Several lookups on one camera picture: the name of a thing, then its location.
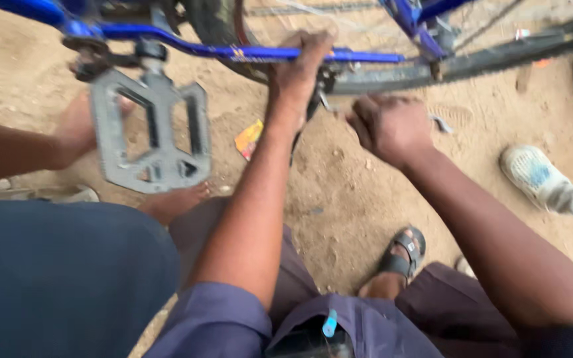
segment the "blue bicycle frame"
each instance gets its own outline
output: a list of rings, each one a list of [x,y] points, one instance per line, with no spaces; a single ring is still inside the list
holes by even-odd
[[[405,34],[429,61],[446,56],[428,34],[425,23],[473,0],[430,0],[422,8],[412,6],[408,0],[379,0],[386,11],[399,24]],[[0,0],[0,9],[28,19],[51,25],[64,36],[90,38],[96,41],[157,39],[190,55],[235,62],[283,62],[295,59],[297,48],[263,46],[210,46],[183,41],[179,37],[155,26],[143,24],[88,23],[81,16],[86,11],[86,0]],[[331,51],[325,62],[378,62],[398,63],[406,59],[398,53],[352,52],[342,49]]]

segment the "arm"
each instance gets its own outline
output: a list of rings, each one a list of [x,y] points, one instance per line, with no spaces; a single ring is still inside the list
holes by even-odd
[[[65,169],[96,146],[87,93],[61,115],[52,135],[0,126],[0,178],[41,169]]]
[[[188,282],[227,283],[252,293],[269,309],[280,266],[283,207],[291,146],[304,124],[315,76],[334,38],[299,32],[292,63],[273,67],[265,129],[249,165]]]
[[[573,324],[573,262],[435,149],[426,118],[418,101],[365,97],[348,120],[432,205],[515,328]]]

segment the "sleeve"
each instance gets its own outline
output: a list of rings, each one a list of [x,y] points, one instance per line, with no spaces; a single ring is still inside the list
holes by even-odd
[[[538,329],[523,341],[526,358],[573,358],[573,326]]]
[[[198,283],[178,297],[144,357],[260,357],[270,338],[271,321],[257,297],[224,283]]]

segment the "purple trouser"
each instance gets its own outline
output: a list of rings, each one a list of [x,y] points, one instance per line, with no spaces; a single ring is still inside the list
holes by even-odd
[[[213,198],[175,218],[169,232],[181,256],[181,285],[218,223],[228,198]],[[274,331],[301,303],[320,293],[291,243],[285,226],[280,272],[269,317]],[[440,263],[427,265],[395,299],[395,305],[445,357],[517,357],[516,333],[477,280]]]

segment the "candy wrapper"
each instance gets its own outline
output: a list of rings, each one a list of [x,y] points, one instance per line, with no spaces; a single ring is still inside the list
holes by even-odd
[[[235,147],[247,161],[251,160],[251,155],[255,150],[256,142],[258,142],[263,128],[264,125],[258,119],[235,137]]]

